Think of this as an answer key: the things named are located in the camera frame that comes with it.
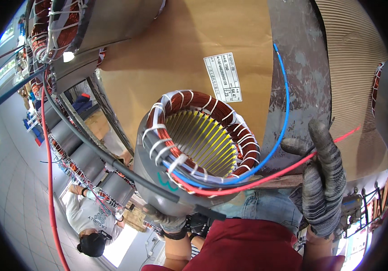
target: worker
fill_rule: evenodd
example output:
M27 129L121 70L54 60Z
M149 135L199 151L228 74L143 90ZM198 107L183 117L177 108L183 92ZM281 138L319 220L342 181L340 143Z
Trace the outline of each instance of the worker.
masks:
M125 227L123 208L108 206L96 201L100 188L89 190L70 185L66 203L66 217L79 234L77 249L90 257L100 257L106 245L111 244ZM78 201L78 195L84 198Z
M317 156L303 174L302 213L310 223L304 256L292 247L302 214L282 193L255 189L248 191L251 195L240 206L238 217L227 215L224 221L213 222L206 240L199 245L199 254L192 260L185 217L164 215L153 206L145 205L143 210L160 223L165 232L166 259L164 266L146 265L142 271L339 271L344 256L332 256L332 240L341 217L345 172L328 127L319 120L311 120L308 130ZM311 143L295 138L284 139L281 143L284 151L298 155L304 154L310 146Z

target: red wire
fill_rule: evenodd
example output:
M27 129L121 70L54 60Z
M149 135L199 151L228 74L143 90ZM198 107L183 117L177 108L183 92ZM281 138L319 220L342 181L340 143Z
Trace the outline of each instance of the red wire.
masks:
M42 99L45 97L45 91L44 88L42 88ZM44 136L45 136L45 145L46 145L46 154L48 156L48 197L49 197L49 204L48 209L50 212L50 223L51 223L51 229L53 230L53 237L54 242L56 243L57 252L59 254L59 257L61 259L61 263L63 264L64 270L70 271L69 266L67 265L66 259L63 254L63 250L61 249L60 245L60 239L57 232L57 221L56 221L56 214L54 210L54 198L53 198L53 158L51 156L51 149L50 149L50 141L48 139L48 131L46 130L46 122L45 122L45 109L44 109L44 102L42 102L42 130L44 130Z
M337 143L337 142L342 141L343 139L347 138L349 135L351 135L351 134L355 133L356 131L358 131L359 128L360 128L360 126L358 126L357 128L353 129L349 133L346 133L343 136L335 139L334 142ZM306 161L310 160L316 153L317 152L314 152L314 153L308 155L307 157L305 157L304 159L300 160L299 162L289 166L288 168L285 168L285 169L283 169L281 171L278 171L277 173L274 173L271 176L265 177L263 179L255 181L255 182L251 182L250 184L244 185L242 187L236 187L236 188L231 188L231 189L226 189L226 190L221 190L221 191L202 190L202 189L199 189L197 187L193 187L193 186L187 184L186 182L182 181L181 179L179 179L174 174L172 174L172 176L173 176L173 178L177 182L181 183L186 189L191 190L193 192L196 192L197 194L200 194L200 195L203 195L203 196L213 196L213 195L223 196L223 195L229 195L229 194L233 194L233 193L239 193L241 191L244 191L244 190L256 187L256 186L258 186L258 185L260 185L260 184L262 184L264 182L268 182L268 181L271 181L271 180L273 180L273 179L275 179L277 177L283 176L285 173L287 173L287 172L289 172L291 170L294 170L298 166L300 166L300 165L304 164Z

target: knit glove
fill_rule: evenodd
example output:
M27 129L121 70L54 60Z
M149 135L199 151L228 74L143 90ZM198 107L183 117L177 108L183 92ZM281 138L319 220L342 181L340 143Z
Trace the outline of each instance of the knit glove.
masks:
M180 232L186 223L186 216L165 215L150 204L144 205L143 211L167 233Z
M302 183L302 211L311 225L312 232L319 237L329 236L341 217L341 203L346 187L340 151L334 144L328 127L312 119L308 123L311 140L317 156L304 170ZM297 138L287 138L281 148L291 154L303 155L311 143Z

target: window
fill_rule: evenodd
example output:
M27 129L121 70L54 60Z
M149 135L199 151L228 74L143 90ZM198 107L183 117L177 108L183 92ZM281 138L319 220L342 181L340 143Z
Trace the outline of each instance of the window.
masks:
M13 36L13 21L10 22L10 24L7 26L6 31L3 33L2 37L0 38L0 44L5 42L8 38Z
M15 59L12 59L9 61L6 65L4 65L3 68L0 69L0 79L3 78L3 76L10 71L11 68L15 67Z

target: ceiling light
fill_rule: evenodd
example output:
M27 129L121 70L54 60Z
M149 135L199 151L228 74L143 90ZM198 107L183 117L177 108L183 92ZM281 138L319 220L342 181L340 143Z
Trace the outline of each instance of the ceiling light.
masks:
M63 62L71 61L75 56L71 51L66 51L63 53Z

